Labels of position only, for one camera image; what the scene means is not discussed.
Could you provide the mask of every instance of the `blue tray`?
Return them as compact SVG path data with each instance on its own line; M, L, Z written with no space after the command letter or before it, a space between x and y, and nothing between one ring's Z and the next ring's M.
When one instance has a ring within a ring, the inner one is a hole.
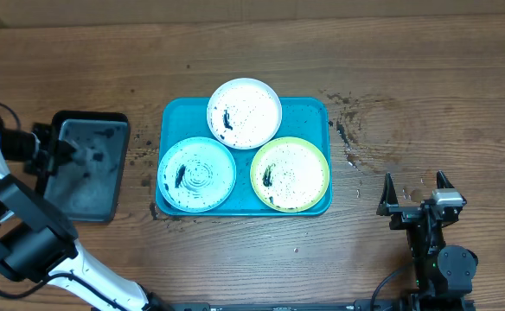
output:
M203 136L216 139L207 124L208 100L209 98L178 98L166 106L160 132L159 163L170 147L185 138ZM294 136L313 143L327 159L331 172L328 111L323 103L315 98L280 98L280 101L283 119L274 138ZM228 149L237 166L237 181L232 193L224 203L203 213L180 211L164 200L157 183L157 205L161 211L173 216L317 216L329 208L333 199L331 174L329 175L328 190L313 207L300 213L282 213L272 210L262 203L251 185L251 162L259 148Z

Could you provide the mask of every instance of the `wooden surface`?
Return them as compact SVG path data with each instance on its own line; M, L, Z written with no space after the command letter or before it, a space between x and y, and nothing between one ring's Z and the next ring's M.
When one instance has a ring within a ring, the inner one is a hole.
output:
M176 219L154 211L163 108L238 77L327 105L335 196L323 216ZM77 228L100 261L168 301L369 297L410 258L406 234L375 215L384 173L418 200L443 169L469 202L444 236L480 258L470 298L481 310L505 309L505 16L0 29L0 101L26 130L63 109L128 116L116 218ZM382 296L413 287L412 279L390 283ZM24 286L0 278L4 289ZM0 299L6 308L88 310L59 289Z
M505 13L505 0L0 0L0 28Z

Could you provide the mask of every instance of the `green-rimmed plate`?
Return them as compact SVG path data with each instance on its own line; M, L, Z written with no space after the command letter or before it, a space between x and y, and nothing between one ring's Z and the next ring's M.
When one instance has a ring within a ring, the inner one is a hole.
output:
M301 138L282 137L260 148L251 164L252 189L269 207L298 213L313 207L329 185L322 152Z

